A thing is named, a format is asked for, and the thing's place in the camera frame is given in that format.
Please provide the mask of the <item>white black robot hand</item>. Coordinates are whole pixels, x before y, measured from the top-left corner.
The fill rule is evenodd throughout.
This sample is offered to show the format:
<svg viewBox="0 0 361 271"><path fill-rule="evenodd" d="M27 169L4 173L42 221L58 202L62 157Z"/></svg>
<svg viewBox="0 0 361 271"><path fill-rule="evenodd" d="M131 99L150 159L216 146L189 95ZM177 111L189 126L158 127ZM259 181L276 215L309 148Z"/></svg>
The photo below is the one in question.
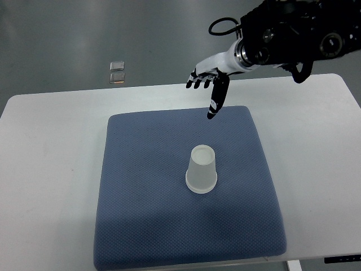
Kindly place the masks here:
<svg viewBox="0 0 361 271"><path fill-rule="evenodd" d="M234 42L222 53L217 53L199 62L190 73L186 88L198 89L201 83L206 89L213 82L213 90L207 118L212 119L223 107L226 100L230 78L228 75L247 73L253 64L246 56L243 42Z"/></svg>

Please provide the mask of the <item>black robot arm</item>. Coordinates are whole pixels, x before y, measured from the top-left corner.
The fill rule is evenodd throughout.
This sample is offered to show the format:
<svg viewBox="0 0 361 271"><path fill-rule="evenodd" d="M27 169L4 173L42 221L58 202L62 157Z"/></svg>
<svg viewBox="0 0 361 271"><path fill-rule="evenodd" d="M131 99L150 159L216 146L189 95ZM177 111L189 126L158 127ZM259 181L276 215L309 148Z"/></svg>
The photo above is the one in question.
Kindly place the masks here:
<svg viewBox="0 0 361 271"><path fill-rule="evenodd" d="M222 108L230 76L262 65L282 68L304 82L314 62L360 50L359 1L263 1L230 29L230 48L199 62L188 88L212 87L207 117Z"/></svg>

